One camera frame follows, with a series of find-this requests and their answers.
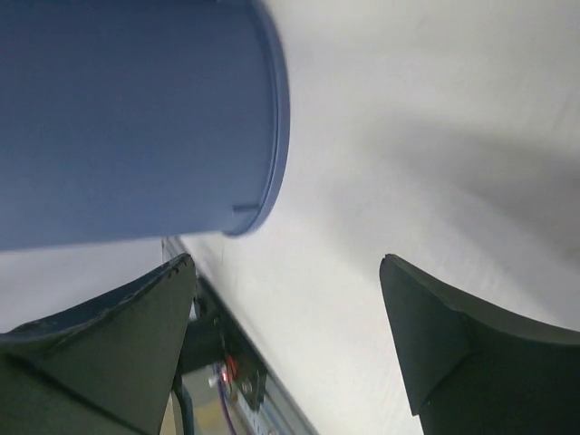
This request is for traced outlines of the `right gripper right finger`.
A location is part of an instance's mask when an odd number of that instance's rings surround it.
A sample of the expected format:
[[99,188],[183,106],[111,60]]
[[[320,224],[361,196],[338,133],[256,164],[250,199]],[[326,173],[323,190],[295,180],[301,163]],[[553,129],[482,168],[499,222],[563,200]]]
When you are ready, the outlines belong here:
[[510,312],[396,255],[382,260],[380,281],[424,433],[578,433],[577,331]]

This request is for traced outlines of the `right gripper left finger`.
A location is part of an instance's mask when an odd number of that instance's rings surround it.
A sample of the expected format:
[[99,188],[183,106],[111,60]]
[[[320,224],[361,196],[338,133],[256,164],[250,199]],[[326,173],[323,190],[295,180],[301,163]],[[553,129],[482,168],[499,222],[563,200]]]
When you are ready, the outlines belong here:
[[4,434],[157,434],[189,321],[182,254],[1,336]]

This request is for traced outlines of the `blue plastic bucket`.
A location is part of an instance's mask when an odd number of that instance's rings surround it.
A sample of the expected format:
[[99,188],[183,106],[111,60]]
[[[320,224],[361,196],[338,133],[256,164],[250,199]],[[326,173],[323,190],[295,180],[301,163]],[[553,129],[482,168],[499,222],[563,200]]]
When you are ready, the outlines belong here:
[[289,131],[261,1],[1,4],[4,251],[254,231]]

